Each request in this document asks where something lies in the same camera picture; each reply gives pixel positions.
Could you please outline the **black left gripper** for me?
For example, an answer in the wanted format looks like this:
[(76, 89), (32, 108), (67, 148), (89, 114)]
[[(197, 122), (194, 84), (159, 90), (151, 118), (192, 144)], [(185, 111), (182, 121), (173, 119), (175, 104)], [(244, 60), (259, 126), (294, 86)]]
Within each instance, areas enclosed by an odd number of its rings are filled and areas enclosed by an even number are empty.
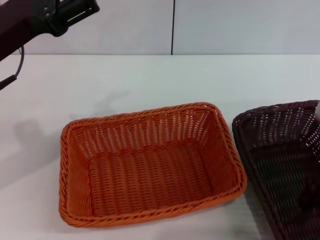
[(96, 0), (8, 0), (0, 6), (0, 59), (38, 35), (60, 37), (99, 11)]

